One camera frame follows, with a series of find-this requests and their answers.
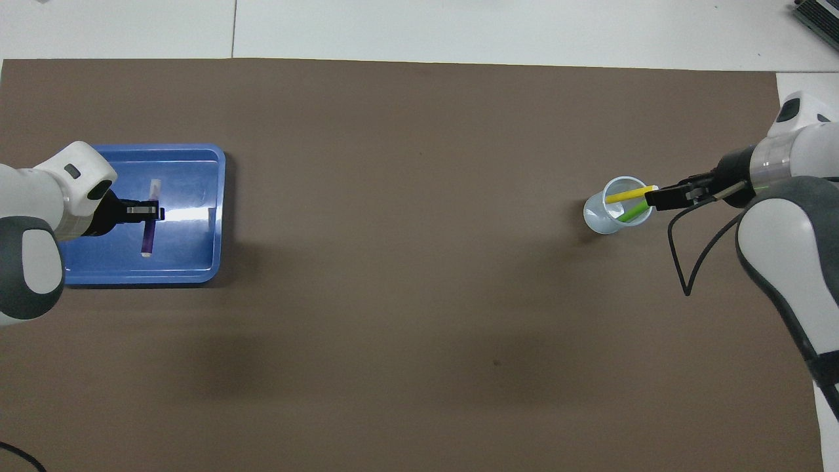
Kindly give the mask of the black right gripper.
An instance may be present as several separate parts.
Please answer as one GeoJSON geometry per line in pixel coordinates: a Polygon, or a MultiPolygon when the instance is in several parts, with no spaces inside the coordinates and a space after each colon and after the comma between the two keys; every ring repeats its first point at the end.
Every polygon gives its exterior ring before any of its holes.
{"type": "Polygon", "coordinates": [[[743,209],[756,196],[751,186],[750,165],[755,146],[743,147],[726,153],[716,167],[681,180],[675,186],[667,186],[645,193],[645,201],[655,211],[671,211],[691,207],[701,200],[702,195],[722,193],[729,187],[743,182],[742,189],[723,198],[729,206],[743,209]]]}

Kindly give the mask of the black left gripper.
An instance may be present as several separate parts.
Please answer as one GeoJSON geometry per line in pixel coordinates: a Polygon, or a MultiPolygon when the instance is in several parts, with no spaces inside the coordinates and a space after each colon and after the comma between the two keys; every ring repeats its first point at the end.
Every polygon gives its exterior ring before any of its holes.
{"type": "Polygon", "coordinates": [[[156,222],[165,220],[165,208],[158,201],[137,201],[120,199],[112,190],[108,190],[92,215],[92,221],[84,232],[85,237],[103,236],[119,224],[142,223],[141,218],[155,218],[156,222]]]}

